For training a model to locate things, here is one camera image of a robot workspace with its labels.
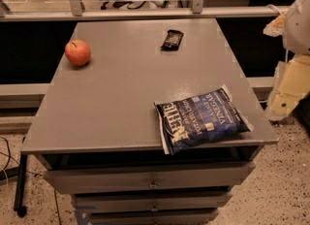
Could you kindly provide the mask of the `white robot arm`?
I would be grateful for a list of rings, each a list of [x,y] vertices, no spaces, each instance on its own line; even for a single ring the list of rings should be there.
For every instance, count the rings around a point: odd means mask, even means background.
[[[273,89],[267,99],[266,117],[280,121],[296,108],[310,92],[310,0],[295,0],[284,15],[275,18],[264,34],[282,33],[284,49],[294,57],[279,62],[273,77]]]

